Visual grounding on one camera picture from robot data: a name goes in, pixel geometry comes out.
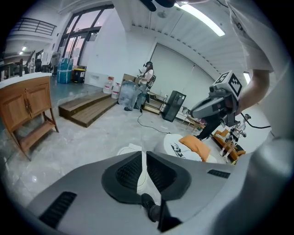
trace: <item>orange cushion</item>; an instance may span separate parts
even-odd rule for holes
[[[206,144],[193,135],[187,135],[180,139],[179,142],[186,145],[193,152],[197,153],[201,157],[202,161],[206,162],[210,153],[210,148],[208,148]]]

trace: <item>wooden platform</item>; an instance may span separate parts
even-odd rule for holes
[[[70,118],[72,115],[78,113],[79,111],[82,111],[83,109],[109,97],[111,97],[110,94],[104,94],[101,92],[66,102],[58,107],[59,115],[64,118]]]
[[[116,103],[117,100],[112,99],[111,95],[97,93],[60,105],[59,115],[80,126],[89,127]]]

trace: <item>chair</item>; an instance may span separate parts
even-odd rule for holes
[[[188,119],[190,121],[190,123],[188,124],[188,126],[186,127],[186,129],[190,126],[191,123],[194,125],[193,131],[194,131],[195,128],[201,128],[201,129],[203,129],[205,127],[205,125],[202,124],[202,123],[199,123],[196,118],[192,118],[190,114],[188,114],[186,116],[186,118],[184,119],[184,121],[186,119]]]

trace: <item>ceiling light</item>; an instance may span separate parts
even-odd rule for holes
[[[225,35],[225,32],[221,30],[220,27],[216,25],[211,19],[209,19],[206,15],[204,15],[202,12],[197,10],[196,8],[192,7],[191,5],[183,5],[179,6],[177,3],[175,3],[175,7],[178,7],[180,9],[183,9],[184,11],[190,13],[191,15],[195,16],[199,20],[201,20],[204,24],[206,24],[208,27],[210,27],[218,36]]]
[[[244,77],[245,77],[247,84],[249,84],[249,82],[251,81],[251,78],[249,76],[249,72],[244,72],[243,74],[244,74]]]

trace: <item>cabinet handle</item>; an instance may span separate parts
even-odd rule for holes
[[[27,101],[26,101],[26,99],[24,99],[24,105],[25,105],[25,107],[26,107],[27,113],[29,114],[29,109],[28,109],[28,105],[27,105]]]
[[[31,107],[31,105],[30,105],[30,103],[29,103],[28,100],[27,100],[27,103],[28,103],[28,109],[29,109],[29,111],[32,112],[32,107]]]

